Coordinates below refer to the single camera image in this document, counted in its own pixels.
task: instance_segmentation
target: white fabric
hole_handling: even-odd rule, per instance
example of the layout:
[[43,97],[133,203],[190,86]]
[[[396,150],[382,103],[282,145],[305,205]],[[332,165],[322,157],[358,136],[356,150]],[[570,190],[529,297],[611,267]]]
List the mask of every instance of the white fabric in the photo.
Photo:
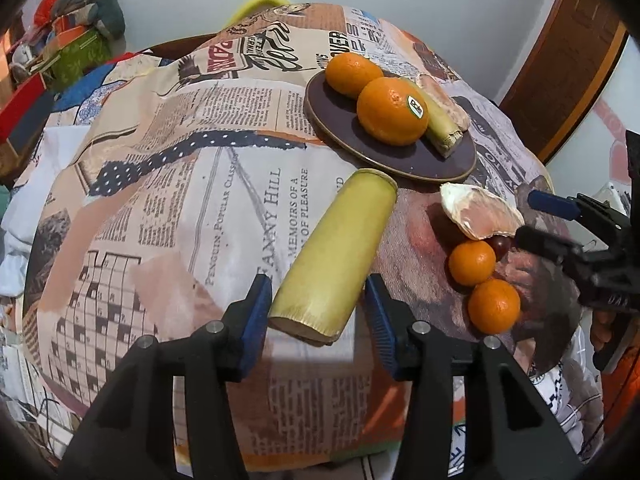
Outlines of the white fabric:
[[31,245],[47,196],[53,181],[70,164],[88,131],[89,126],[44,129],[38,147],[38,165],[9,202],[0,224],[0,296],[14,298],[24,292]]

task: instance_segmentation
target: mandarin orange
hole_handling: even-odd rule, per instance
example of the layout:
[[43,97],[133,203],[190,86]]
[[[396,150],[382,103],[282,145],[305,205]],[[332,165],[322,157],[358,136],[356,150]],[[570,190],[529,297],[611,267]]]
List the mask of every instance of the mandarin orange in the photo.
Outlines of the mandarin orange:
[[460,285],[474,286],[494,273],[495,253],[484,240],[468,240],[449,255],[449,272]]
[[382,76],[378,65],[353,52],[343,52],[333,57],[324,70],[329,86],[351,99],[357,99],[368,83]]
[[506,332],[520,317],[520,296],[503,280],[487,280],[471,293],[468,312],[471,323],[481,332]]

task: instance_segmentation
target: green box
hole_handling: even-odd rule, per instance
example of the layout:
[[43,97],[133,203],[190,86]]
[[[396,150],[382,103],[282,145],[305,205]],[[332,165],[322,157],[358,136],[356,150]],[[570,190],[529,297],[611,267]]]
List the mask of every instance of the green box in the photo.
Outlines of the green box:
[[61,48],[42,67],[42,71],[50,76],[46,78],[49,80],[47,87],[62,92],[94,68],[104,65],[111,57],[109,43],[92,28]]

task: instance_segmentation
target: red grape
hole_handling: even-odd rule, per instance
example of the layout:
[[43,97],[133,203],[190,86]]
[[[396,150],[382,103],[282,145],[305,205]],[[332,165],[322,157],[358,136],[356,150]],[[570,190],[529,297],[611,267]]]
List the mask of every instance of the red grape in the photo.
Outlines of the red grape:
[[504,255],[511,249],[511,238],[508,236],[494,235],[491,238],[487,238],[486,242],[494,250],[497,262],[503,259]]

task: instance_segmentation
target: fruit sticker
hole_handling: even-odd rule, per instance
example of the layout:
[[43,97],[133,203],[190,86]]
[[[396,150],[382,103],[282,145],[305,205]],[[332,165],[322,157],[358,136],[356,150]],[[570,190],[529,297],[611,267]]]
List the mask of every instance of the fruit sticker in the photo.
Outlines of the fruit sticker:
[[420,106],[420,103],[418,101],[416,101],[415,98],[411,97],[410,95],[407,96],[406,102],[409,105],[409,110],[411,110],[411,112],[416,117],[418,117],[418,119],[421,119],[422,116],[424,115],[424,110],[422,110],[422,106]]

